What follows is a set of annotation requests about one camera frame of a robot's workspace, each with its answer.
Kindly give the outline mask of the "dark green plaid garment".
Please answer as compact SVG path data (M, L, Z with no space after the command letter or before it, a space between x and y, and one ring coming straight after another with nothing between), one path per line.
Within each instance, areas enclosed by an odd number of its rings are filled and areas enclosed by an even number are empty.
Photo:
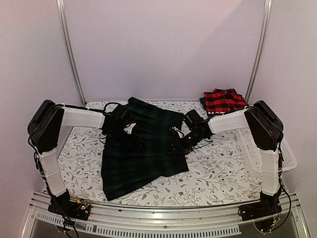
M184 115L161 109L134 97L125 108L129 124L135 123L142 148L120 145L111 134L106 136L102 156L103 191L108 201L140 189L159 177L170 177L189 170L183 153L170 152L172 131L181 129Z

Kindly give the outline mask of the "red black plaid shirt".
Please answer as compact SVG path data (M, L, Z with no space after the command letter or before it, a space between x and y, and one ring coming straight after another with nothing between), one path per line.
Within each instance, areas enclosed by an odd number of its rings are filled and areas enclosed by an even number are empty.
M214 89L204 92L208 115L229 113L244 109L249 104L235 89Z

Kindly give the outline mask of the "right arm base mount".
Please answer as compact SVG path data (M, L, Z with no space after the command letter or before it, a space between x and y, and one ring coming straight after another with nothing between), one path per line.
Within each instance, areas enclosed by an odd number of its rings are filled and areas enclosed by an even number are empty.
M261 233L272 232L279 221L280 213L282 212L279 202L280 194L281 189L273 196L261 192L260 201L241 205L238 208L238 215L243 221L261 218L261 220L255 222L256 229Z

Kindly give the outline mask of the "folded navy blue shirt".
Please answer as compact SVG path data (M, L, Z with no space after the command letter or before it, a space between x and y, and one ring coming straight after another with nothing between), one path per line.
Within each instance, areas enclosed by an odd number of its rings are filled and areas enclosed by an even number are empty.
M202 98L199 99L199 101L200 101L204 111L208 114L205 98L202 97Z

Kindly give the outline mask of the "floral patterned table cloth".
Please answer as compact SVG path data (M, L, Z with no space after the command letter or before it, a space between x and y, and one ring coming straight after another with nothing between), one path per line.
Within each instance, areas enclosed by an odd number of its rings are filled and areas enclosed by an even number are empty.
M161 109L182 113L192 109L205 117L198 102L147 102ZM225 131L202 141L185 155L189 170L159 177L125 196L108 201L101 176L106 138L98 129L73 128L57 162L70 195L92 201L138 206L205 206L257 200L262 176L246 165L236 131Z

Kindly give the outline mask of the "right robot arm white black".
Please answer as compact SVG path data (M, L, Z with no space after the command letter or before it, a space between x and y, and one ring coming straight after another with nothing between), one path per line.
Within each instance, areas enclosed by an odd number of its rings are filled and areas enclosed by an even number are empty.
M282 191L280 143L283 139L283 123L266 102L259 100L244 109L215 113L207 119L202 118L195 110L191 110L185 114L184 121L190 133L180 137L178 132L171 130L173 134L169 149L171 154L189 154L202 140L224 131L249 129L255 145L260 150L263 168L263 186L256 212L260 216L267 216L275 209Z

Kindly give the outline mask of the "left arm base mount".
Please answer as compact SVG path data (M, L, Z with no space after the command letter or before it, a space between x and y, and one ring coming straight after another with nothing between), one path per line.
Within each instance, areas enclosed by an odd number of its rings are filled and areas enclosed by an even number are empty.
M48 211L67 218L87 221L91 211L91 203L85 199L71 200L69 192L61 196L50 195L51 201Z

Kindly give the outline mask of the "aluminium front rail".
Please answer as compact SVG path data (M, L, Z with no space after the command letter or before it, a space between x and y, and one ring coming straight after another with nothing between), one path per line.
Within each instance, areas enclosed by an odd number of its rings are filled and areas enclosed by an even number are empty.
M282 213L276 230L256 225L267 217L243 221L238 204L204 207L142 207L97 202L87 220L75 227L48 211L50 197L35 192L22 227L23 238L310 238L304 213L295 193L282 195Z

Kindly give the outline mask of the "white plastic laundry basket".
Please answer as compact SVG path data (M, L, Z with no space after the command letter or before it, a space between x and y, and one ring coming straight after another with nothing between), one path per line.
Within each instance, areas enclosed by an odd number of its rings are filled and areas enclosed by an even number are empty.
M262 157L260 149L256 146L249 129L243 128L236 131L237 142L241 146L243 155L246 158L247 167L254 174L262 172ZM297 160L291 151L285 138L281 142L281 151L284 161L282 162L283 171L290 171L296 168Z

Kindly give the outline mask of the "right aluminium frame post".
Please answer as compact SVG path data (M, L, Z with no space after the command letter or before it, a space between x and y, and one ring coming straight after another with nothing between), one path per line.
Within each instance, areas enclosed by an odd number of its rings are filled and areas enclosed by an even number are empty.
M266 41L267 32L268 32L269 23L270 23L271 8L272 8L272 0L265 0L258 46L257 46L256 54L255 54L255 60L253 63L249 84L245 94L245 100L247 102L250 102L251 96L256 84L257 74L260 68L261 59L262 59L265 41Z

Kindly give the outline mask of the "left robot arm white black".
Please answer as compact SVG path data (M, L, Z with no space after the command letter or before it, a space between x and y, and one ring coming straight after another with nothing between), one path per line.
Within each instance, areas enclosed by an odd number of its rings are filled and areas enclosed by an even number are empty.
M143 140L136 134L136 123L131 113L122 104L117 104L112 112L80 106L56 104L44 100L28 124L28 143L34 149L34 159L54 201L55 208L63 215L70 215L73 203L64 185L57 162L57 146L63 127L87 127L102 131L118 144L129 149L144 149Z

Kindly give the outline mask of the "aluminium frame post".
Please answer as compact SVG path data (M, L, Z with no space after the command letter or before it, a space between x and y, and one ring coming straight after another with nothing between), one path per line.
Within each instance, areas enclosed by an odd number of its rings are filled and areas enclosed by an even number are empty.
M75 56L74 56L72 45L71 45L71 39L70 39L70 34L69 34L69 29L67 24L67 17L66 17L65 2L63 0L57 0L56 6L57 6L57 12L59 16L61 33L62 33L64 46L66 50L66 55L69 61L69 66L70 66L71 74L74 81L74 86L75 86L78 98L80 100L80 103L82 105L86 105L87 101L84 95L82 83L79 78Z
M255 54L255 60L253 63L249 84L245 94L245 100L247 102L250 102L251 96L256 84L257 74L260 68L261 59L262 59L265 41L266 41L267 32L268 32L269 23L270 23L271 8L272 8L272 0L265 0L258 46L257 46L256 54Z

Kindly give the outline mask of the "left aluminium frame post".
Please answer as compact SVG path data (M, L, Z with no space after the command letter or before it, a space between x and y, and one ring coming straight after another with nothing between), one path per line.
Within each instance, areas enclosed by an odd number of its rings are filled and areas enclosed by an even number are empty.
M74 86L75 86L78 98L80 100L80 103L82 105L86 105L87 101L84 95L82 83L79 78L75 56L74 56L72 45L71 45L71 39L70 39L70 34L69 34L69 29L67 24L67 17L66 17L65 2L63 0L57 0L56 6L57 6L57 12L59 16L61 33L62 33L64 46L66 50L66 55L69 61L69 66L70 66L71 74L74 81Z

